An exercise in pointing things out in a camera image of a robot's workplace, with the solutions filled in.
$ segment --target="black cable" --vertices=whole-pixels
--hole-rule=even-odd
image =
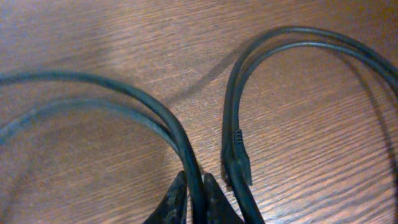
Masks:
[[[293,42],[280,45],[274,49],[264,52],[254,62],[248,66],[248,69],[241,72],[241,69],[249,55],[257,49],[263,42],[280,34],[300,33],[313,34],[321,37],[328,37],[340,41],[348,47],[330,44],[327,42]],[[243,145],[243,135],[239,129],[239,101],[243,92],[244,84],[256,67],[267,57],[282,50],[292,47],[319,47],[332,49],[338,52],[355,57],[377,71],[383,79],[389,84],[396,97],[398,97],[398,69],[390,62],[381,57],[375,51],[364,44],[335,32],[327,30],[314,29],[309,27],[283,27],[273,30],[256,39],[237,59],[229,76],[223,112],[222,129],[222,148],[221,159],[225,167],[228,180],[233,188],[235,197],[239,203],[243,217],[246,223],[264,223],[261,213],[250,192],[248,184],[251,185],[251,171],[249,158]],[[398,176],[398,170],[394,167],[393,173]]]
[[[195,223],[206,223],[206,202],[203,191],[203,182],[198,162],[193,153],[187,134],[178,119],[152,96],[131,85],[118,82],[98,75],[77,72],[42,72],[42,73],[20,73],[13,76],[0,74],[0,86],[35,81],[64,81],[84,82],[102,86],[110,90],[131,96],[157,114],[168,126],[174,143],[180,151],[182,164],[187,175],[188,188],[192,200],[193,221]]]
[[[36,120],[38,117],[47,118],[56,113],[64,112],[65,110],[74,110],[80,108],[99,108],[106,109],[113,113],[123,114],[133,121],[148,127],[162,137],[180,157],[180,153],[172,140],[170,131],[163,126],[163,124],[160,124],[148,115],[141,113],[134,108],[112,103],[107,100],[87,98],[69,98],[57,100],[31,109],[30,111],[18,116],[0,129],[0,145],[4,144],[8,139],[17,134],[17,132],[24,128],[24,126],[27,124],[32,124],[32,121]]]

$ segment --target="wire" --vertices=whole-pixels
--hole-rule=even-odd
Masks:
[[[192,200],[193,221],[195,223],[206,223],[206,202],[204,196],[203,182],[198,166],[198,162],[193,153],[193,149],[178,119],[152,96],[131,85],[118,82],[109,78],[78,72],[42,72],[42,73],[19,73],[12,76],[0,74],[0,86],[12,85],[24,82],[36,81],[64,81],[64,82],[84,82],[102,86],[110,90],[118,91],[131,96],[157,114],[168,126],[172,139],[179,149],[182,164],[187,175],[188,188]]]
[[[347,47],[327,42],[292,42],[264,52],[254,59],[247,70],[241,72],[246,59],[263,42],[277,35],[288,33],[313,34],[327,37],[342,42]],[[270,31],[256,39],[239,56],[229,76],[224,99],[221,146],[221,160],[246,223],[264,223],[264,220],[248,187],[248,184],[251,184],[251,171],[249,158],[243,145],[243,135],[239,129],[239,102],[244,84],[256,67],[271,55],[294,47],[331,49],[355,57],[377,71],[398,98],[398,69],[369,47],[347,36],[309,27],[283,27]],[[393,173],[398,176],[397,168],[393,168]]]
[[[87,98],[57,100],[38,108],[31,109],[25,114],[13,119],[0,129],[0,144],[4,144],[8,139],[17,134],[17,132],[20,131],[24,126],[31,124],[31,121],[35,120],[37,117],[48,117],[65,110],[80,108],[100,108],[107,109],[113,113],[123,114],[124,116],[131,118],[133,121],[148,127],[164,140],[166,140],[166,142],[173,148],[175,153],[180,157],[180,153],[172,140],[170,131],[164,127],[163,124],[158,123],[148,115],[141,113],[134,108],[129,108],[117,103],[111,103],[107,100]]]

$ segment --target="cable connector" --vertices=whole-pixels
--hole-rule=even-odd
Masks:
[[[244,148],[242,130],[233,131],[233,149],[242,170],[242,175],[248,185],[252,185],[249,156]]]

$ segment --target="thick black cable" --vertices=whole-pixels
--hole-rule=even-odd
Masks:
[[[152,96],[131,85],[118,82],[109,78],[78,72],[42,72],[42,73],[20,73],[13,76],[0,74],[0,86],[11,85],[24,82],[36,81],[64,81],[64,82],[83,82],[108,88],[110,90],[124,93],[131,96],[157,114],[168,126],[172,134],[174,143],[177,145],[182,158],[182,164],[187,175],[188,188],[192,200],[193,221],[195,223],[206,223],[206,202],[203,189],[203,182],[198,166],[198,162],[193,153],[193,149],[178,119],[162,103]]]
[[[239,74],[241,73],[241,68],[243,64],[245,63],[249,55],[258,46],[260,46],[263,42],[270,39],[271,37],[279,34],[288,33],[315,34],[322,37],[328,37],[334,40],[338,40],[348,45],[349,47],[343,47],[324,42],[299,42],[282,45],[262,54],[261,56],[259,56],[259,58],[255,59],[254,62],[249,66],[248,70],[244,72],[244,77],[239,78]],[[231,71],[231,75],[229,76],[224,100],[222,129],[223,133],[221,146],[222,163],[225,167],[226,174],[229,181],[231,182],[231,186],[233,188],[234,194],[239,203],[239,207],[242,211],[246,223],[264,223],[264,221],[247,184],[251,183],[251,177],[248,177],[248,174],[250,175],[250,170],[243,170],[243,168],[250,169],[250,165],[247,164],[249,162],[248,158],[247,161],[242,160],[242,158],[238,158],[236,153],[242,154],[242,152],[237,152],[237,149],[234,145],[234,143],[236,142],[235,138],[237,136],[235,135],[236,132],[238,132],[239,138],[242,138],[241,131],[239,130],[238,108],[240,97],[243,91],[243,86],[252,71],[267,57],[276,52],[280,52],[281,50],[289,49],[292,47],[299,47],[301,45],[333,49],[358,58],[366,65],[370,66],[378,73],[380,73],[383,79],[385,79],[385,81],[392,88],[396,97],[398,97],[398,69],[396,69],[390,62],[381,57],[375,51],[371,50],[369,47],[344,35],[330,32],[327,30],[314,29],[309,27],[284,27],[268,32],[255,40],[239,56]],[[239,142],[241,143],[241,145],[239,145],[239,150],[246,153],[243,146],[243,139],[240,139]]]
[[[148,115],[139,112],[134,108],[112,103],[107,100],[100,99],[88,99],[88,98],[69,98],[63,100],[57,100],[54,102],[47,103],[46,105],[39,106],[31,109],[30,111],[14,118],[11,122],[7,123],[0,129],[0,145],[4,144],[10,138],[15,136],[18,131],[21,131],[28,124],[32,124],[37,118],[48,118],[54,114],[64,112],[65,110],[74,110],[81,108],[99,108],[106,109],[110,112],[122,114],[133,121],[146,126],[160,137],[162,137],[174,150],[174,152],[180,157],[180,153],[177,146],[172,140],[170,131],[159,122],[155,121]]]

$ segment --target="tabletop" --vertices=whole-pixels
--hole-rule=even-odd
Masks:
[[[393,0],[2,0],[0,71],[90,72],[151,94],[241,216],[220,171],[224,93],[239,53],[267,30],[301,25],[348,35],[398,65],[397,11]],[[2,126],[70,97],[147,111],[87,84],[20,84],[0,95]],[[352,58],[293,49],[263,62],[244,89],[240,124],[266,223],[392,223],[397,110],[386,84]],[[141,223],[182,170],[162,138],[96,109],[39,118],[0,147],[4,223]]]

